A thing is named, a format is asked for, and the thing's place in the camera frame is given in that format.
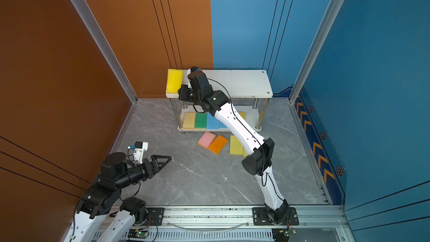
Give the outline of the pale yellow sponge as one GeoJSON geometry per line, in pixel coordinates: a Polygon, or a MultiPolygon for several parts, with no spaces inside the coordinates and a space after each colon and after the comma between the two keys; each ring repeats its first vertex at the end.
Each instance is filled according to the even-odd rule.
{"type": "Polygon", "coordinates": [[[186,112],[184,113],[183,119],[183,129],[185,130],[193,130],[196,125],[196,113],[195,112],[186,112]]]}

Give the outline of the green sponge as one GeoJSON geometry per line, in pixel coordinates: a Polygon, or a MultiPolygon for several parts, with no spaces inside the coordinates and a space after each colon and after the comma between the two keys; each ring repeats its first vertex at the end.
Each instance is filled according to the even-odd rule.
{"type": "Polygon", "coordinates": [[[194,128],[195,129],[207,128],[207,113],[196,113],[194,128]]]}

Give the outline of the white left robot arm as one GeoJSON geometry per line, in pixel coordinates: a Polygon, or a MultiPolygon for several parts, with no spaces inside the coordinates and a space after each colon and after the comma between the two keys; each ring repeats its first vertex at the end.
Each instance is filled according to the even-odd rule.
{"type": "MultiPolygon", "coordinates": [[[[141,184],[153,178],[170,161],[171,156],[152,155],[140,164],[129,161],[122,152],[106,157],[95,183],[87,189],[75,208],[75,214],[64,242],[90,242],[101,224],[109,216],[122,189],[141,184]]],[[[145,201],[132,196],[122,204],[107,229],[100,235],[100,242],[119,242],[122,239],[146,239],[150,228],[162,225],[163,208],[147,208],[145,201]]]]}

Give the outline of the blue sponge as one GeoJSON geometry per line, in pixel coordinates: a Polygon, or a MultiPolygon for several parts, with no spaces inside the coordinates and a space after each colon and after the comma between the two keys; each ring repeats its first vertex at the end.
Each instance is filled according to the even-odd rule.
{"type": "Polygon", "coordinates": [[[219,120],[210,113],[207,114],[206,129],[210,131],[216,131],[220,129],[219,120]]]}
{"type": "Polygon", "coordinates": [[[221,121],[218,121],[218,124],[219,124],[219,129],[220,130],[227,130],[228,129],[228,127],[225,126],[221,121]]]}

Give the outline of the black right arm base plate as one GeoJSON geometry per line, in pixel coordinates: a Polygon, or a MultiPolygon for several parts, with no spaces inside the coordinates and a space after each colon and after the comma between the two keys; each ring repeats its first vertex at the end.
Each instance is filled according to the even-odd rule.
{"type": "Polygon", "coordinates": [[[268,212],[265,207],[253,207],[253,223],[255,226],[268,226],[268,225],[283,225],[283,226],[299,226],[299,217],[294,207],[287,209],[287,215],[283,218],[281,223],[272,223],[268,217],[268,212]]]}

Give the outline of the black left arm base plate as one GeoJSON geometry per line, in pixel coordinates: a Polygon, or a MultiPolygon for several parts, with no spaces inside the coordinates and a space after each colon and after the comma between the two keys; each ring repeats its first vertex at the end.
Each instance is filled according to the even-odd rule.
{"type": "Polygon", "coordinates": [[[147,221],[145,226],[161,226],[165,209],[163,207],[147,207],[147,221]]]}

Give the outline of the bright yellow sponge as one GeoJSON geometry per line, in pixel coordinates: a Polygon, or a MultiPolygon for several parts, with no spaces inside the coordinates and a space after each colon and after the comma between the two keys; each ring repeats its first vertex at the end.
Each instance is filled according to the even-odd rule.
{"type": "Polygon", "coordinates": [[[183,70],[168,69],[166,94],[177,94],[183,84],[183,70]]]}

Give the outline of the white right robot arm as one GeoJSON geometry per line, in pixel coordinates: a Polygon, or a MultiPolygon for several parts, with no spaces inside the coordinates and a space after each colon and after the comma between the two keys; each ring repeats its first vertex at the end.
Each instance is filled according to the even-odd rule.
{"type": "Polygon", "coordinates": [[[189,85],[181,85],[178,90],[179,100],[200,106],[238,138],[247,153],[242,165],[259,182],[269,221],[274,225],[287,221],[290,205],[280,193],[272,168],[274,141],[255,132],[239,115],[225,86],[223,90],[214,90],[211,79],[197,67],[191,68],[187,78],[189,85]]]}

